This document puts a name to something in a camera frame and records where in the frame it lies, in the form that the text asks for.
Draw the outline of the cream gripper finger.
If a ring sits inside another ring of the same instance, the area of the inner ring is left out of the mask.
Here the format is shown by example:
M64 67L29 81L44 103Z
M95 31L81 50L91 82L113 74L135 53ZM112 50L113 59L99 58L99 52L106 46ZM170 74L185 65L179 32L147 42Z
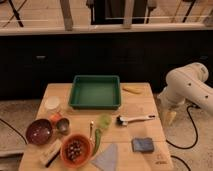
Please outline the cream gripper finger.
M169 126L172 124L176 117L177 112L171 109L166 109L164 111L164 125Z

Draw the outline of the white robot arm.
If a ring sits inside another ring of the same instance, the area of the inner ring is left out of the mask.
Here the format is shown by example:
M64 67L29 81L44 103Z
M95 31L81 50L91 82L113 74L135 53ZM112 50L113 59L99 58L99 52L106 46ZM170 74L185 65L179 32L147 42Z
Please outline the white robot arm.
M160 114L164 126L170 125L175 116L175 108L189 100L209 114L213 114L213 88L205 81L209 77L207 67L194 62L175 68L166 75L166 86L158 95L162 105Z

